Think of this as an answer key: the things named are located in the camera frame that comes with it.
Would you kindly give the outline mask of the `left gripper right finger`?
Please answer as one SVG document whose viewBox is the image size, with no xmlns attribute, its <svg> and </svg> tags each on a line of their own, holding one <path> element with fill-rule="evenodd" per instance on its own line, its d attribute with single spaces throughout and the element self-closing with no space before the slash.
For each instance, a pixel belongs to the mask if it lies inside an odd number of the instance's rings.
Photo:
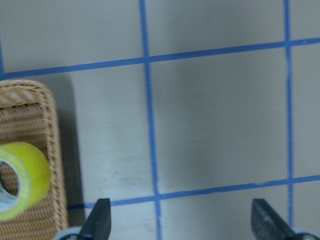
<svg viewBox="0 0 320 240">
<path fill-rule="evenodd" d="M 251 231 L 256 240 L 300 239 L 300 235 L 262 198 L 254 198 L 251 202 Z"/>
</svg>

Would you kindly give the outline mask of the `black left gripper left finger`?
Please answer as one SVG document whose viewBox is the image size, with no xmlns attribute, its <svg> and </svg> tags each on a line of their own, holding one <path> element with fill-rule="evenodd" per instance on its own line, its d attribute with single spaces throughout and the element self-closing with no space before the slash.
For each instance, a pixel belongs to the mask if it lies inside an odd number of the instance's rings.
<svg viewBox="0 0 320 240">
<path fill-rule="evenodd" d="M 111 202 L 100 198 L 77 235 L 78 240 L 108 240 L 112 229 Z"/>
</svg>

